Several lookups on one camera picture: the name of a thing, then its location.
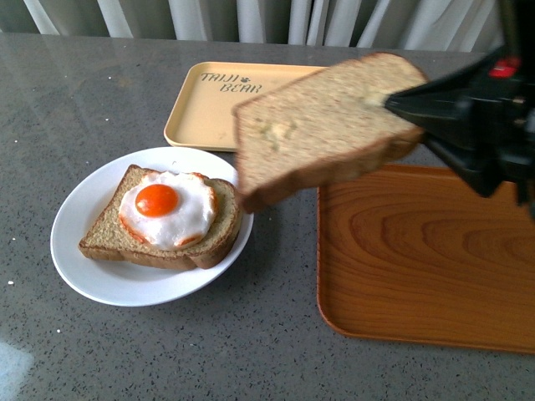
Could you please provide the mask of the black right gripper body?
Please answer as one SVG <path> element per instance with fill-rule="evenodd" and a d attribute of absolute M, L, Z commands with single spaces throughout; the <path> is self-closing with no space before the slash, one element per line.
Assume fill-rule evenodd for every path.
<path fill-rule="evenodd" d="M 466 183 L 489 197 L 511 182 L 517 205 L 534 216 L 534 2 L 498 6 L 504 44 L 481 61 L 471 81 L 476 150 Z"/>

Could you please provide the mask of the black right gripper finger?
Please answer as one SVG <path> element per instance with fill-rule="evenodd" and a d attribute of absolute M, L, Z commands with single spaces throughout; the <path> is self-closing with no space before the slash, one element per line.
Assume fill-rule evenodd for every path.
<path fill-rule="evenodd" d="M 498 165 L 476 151 L 463 150 L 432 135 L 425 137 L 424 145 L 480 196 L 493 195 L 503 182 Z"/>
<path fill-rule="evenodd" d="M 493 52 L 472 65 L 394 93 L 385 108 L 433 135 L 480 135 L 499 125 L 508 58 Z"/>

